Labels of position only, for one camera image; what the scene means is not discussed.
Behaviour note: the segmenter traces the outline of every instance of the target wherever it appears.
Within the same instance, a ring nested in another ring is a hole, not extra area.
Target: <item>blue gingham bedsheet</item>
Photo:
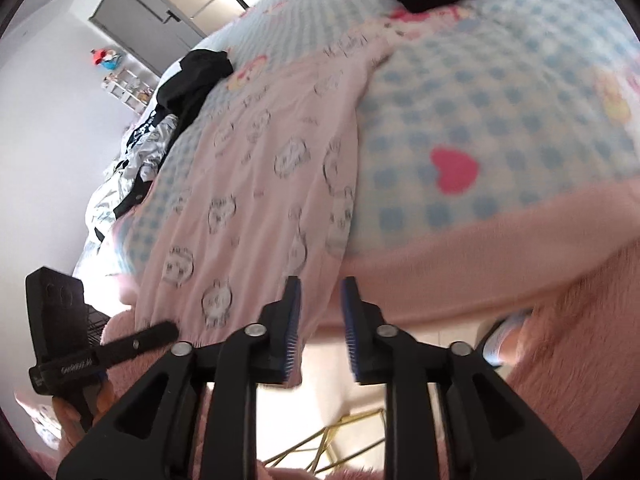
[[[616,101],[615,82],[640,74],[640,45],[613,0],[461,5],[466,19],[399,47],[360,104],[349,254],[399,246],[638,173],[637,117],[633,109],[628,120],[626,108],[633,106]],[[263,0],[198,48],[231,47],[236,69],[266,55],[269,72],[397,8],[393,0]],[[126,238],[120,270],[144,269],[203,127],[233,95],[219,84],[175,143],[142,214],[120,230],[120,241]],[[436,146],[477,161],[469,190],[441,192],[440,170],[430,159]]]

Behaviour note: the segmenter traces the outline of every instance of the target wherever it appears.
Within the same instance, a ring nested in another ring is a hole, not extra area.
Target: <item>gray door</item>
[[[168,0],[102,0],[91,21],[158,75],[205,37]]]

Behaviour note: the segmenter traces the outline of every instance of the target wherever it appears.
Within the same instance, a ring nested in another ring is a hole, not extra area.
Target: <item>white shelf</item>
[[[102,87],[118,101],[123,102],[135,113],[141,115],[149,101],[153,89],[127,68],[119,68],[111,72],[102,82]]]

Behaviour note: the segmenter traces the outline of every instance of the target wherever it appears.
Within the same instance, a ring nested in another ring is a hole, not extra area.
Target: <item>metal rivet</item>
[[[180,341],[171,347],[171,353],[173,355],[177,355],[178,357],[182,357],[185,355],[189,355],[193,350],[193,346],[186,341]]]
[[[398,327],[393,325],[380,325],[376,329],[376,333],[380,337],[395,337],[398,335]]]
[[[471,352],[474,351],[474,349],[471,348],[471,346],[468,343],[465,343],[464,341],[456,341],[450,346],[450,348],[455,355],[461,355],[461,356],[469,355],[471,354]]]
[[[251,337],[260,337],[267,333],[267,327],[260,323],[253,323],[244,329],[244,333]]]

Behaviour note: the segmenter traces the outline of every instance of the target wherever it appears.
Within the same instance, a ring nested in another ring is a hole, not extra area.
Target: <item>tiled floor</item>
[[[439,332],[413,335],[421,342],[443,347],[454,341],[465,341],[473,346],[479,325],[477,322],[459,324]],[[258,400],[262,400],[258,404],[258,458],[263,460],[267,455],[293,446],[343,415],[384,405],[382,386],[359,386],[353,382],[343,342],[308,345],[303,357],[303,377],[303,385],[293,392],[271,391],[258,396]],[[437,420],[436,431],[442,431]],[[382,420],[371,418],[342,428],[332,450],[338,458],[344,458],[382,437]],[[304,468],[312,458],[312,452],[297,453],[289,456],[281,466]],[[349,462],[351,466],[366,468],[382,468],[383,463],[383,444]]]

